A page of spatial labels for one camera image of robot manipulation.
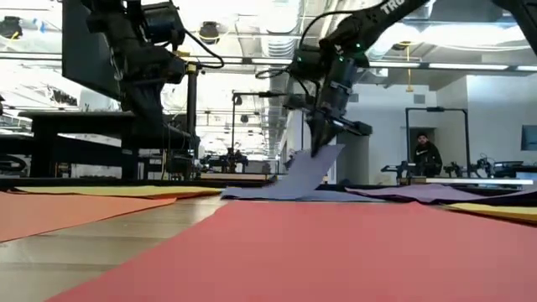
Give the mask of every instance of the fabric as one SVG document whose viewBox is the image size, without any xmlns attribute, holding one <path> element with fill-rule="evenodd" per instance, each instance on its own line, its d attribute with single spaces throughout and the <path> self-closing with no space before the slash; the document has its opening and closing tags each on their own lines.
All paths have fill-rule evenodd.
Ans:
<svg viewBox="0 0 537 302">
<path fill-rule="evenodd" d="M 522 206 L 486 206 L 469 203 L 457 203 L 447 206 L 447 209 L 467 211 L 471 213 L 494 216 L 516 221 L 537 223 L 537 207 Z"/>
<path fill-rule="evenodd" d="M 220 189 L 190 186 L 126 186 L 126 187 L 17 187 L 22 192 L 33 194 L 77 194 L 94 196 L 121 196 L 147 198 L 191 198 L 203 195 L 217 195 Z"/>
<path fill-rule="evenodd" d="M 236 201 L 50 301 L 537 300 L 537 230 L 405 205 Z"/>
<path fill-rule="evenodd" d="M 166 206 L 175 199 L 33 195 L 0 192 L 0 242 L 74 227 L 134 211 Z"/>
<path fill-rule="evenodd" d="M 323 177 L 343 150 L 343 145 L 328 145 L 312 158 L 310 151 L 299 152 L 289 168 L 288 175 L 274 184 L 256 189 L 227 188 L 223 198 L 308 200 L 321 184 Z"/>
<path fill-rule="evenodd" d="M 420 201 L 452 204 L 470 201 L 490 206 L 537 206 L 537 190 L 523 190 L 506 195 L 481 196 L 454 189 L 447 185 L 409 185 L 378 190 L 348 189 L 355 194 L 391 201 Z"/>
<path fill-rule="evenodd" d="M 408 185 L 378 190 L 347 189 L 348 192 L 389 200 L 417 200 L 432 202 L 435 200 L 475 200 L 481 195 L 466 193 L 445 185 Z"/>
</svg>

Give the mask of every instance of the black jacket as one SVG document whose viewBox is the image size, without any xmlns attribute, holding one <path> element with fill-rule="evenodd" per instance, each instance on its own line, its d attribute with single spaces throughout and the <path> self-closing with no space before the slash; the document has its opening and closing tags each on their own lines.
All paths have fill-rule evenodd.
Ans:
<svg viewBox="0 0 537 302">
<path fill-rule="evenodd" d="M 431 142 L 418 144 L 414 151 L 414 163 L 423 176 L 432 177 L 440 174 L 442 170 L 442 157 L 438 148 Z"/>
</svg>

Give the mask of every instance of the orange fabric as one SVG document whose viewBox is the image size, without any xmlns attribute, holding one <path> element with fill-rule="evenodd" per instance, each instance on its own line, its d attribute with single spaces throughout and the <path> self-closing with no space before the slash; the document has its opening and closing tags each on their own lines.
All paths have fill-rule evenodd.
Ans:
<svg viewBox="0 0 537 302">
<path fill-rule="evenodd" d="M 91 195 L 91 196 L 116 196 L 131 198 L 191 198 L 206 195 L 218 195 L 221 189 L 195 187 L 195 186 L 91 186 L 91 187 L 17 187 L 15 190 L 30 194 L 54 194 L 54 195 Z"/>
<path fill-rule="evenodd" d="M 78 226 L 175 202 L 83 195 L 0 192 L 0 242 Z"/>
</svg>

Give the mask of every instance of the person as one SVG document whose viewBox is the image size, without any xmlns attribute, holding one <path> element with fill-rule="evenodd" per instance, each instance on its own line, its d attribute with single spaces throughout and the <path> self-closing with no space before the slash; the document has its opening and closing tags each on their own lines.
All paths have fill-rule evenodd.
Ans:
<svg viewBox="0 0 537 302">
<path fill-rule="evenodd" d="M 228 148 L 227 149 L 227 169 L 225 169 L 225 172 L 223 173 L 235 173 L 236 168 L 237 168 L 237 161 L 235 159 L 235 153 L 233 153 L 233 148 Z"/>
<path fill-rule="evenodd" d="M 417 175 L 434 177 L 442 171 L 442 157 L 438 148 L 429 140 L 426 133 L 418 133 L 418 145 L 414 151 Z"/>
<path fill-rule="evenodd" d="M 291 168 L 291 165 L 293 164 L 294 161 L 295 161 L 295 151 L 291 149 L 289 151 L 289 160 L 284 163 L 285 168 L 289 170 L 289 168 Z"/>
</svg>

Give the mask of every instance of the red fabric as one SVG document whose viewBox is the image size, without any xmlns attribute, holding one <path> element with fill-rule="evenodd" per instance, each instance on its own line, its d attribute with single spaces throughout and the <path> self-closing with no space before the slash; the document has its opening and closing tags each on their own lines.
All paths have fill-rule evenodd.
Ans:
<svg viewBox="0 0 537 302">
<path fill-rule="evenodd" d="M 535 302 L 535 255 L 532 227 L 418 204 L 236 201 L 50 301 Z"/>
<path fill-rule="evenodd" d="M 0 192 L 0 242 L 74 227 L 175 202 L 124 197 Z"/>
</svg>

